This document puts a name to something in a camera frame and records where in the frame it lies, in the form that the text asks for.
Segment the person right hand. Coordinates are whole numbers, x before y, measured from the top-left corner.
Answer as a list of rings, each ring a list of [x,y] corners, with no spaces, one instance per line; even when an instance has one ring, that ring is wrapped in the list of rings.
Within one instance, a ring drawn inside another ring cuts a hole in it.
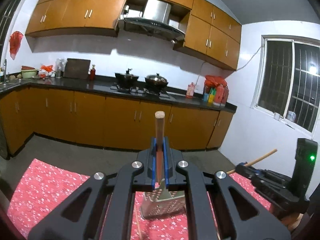
[[[284,218],[282,218],[280,221],[287,227],[287,229],[292,232],[299,226],[301,220],[303,218],[303,214],[301,213],[292,213]]]

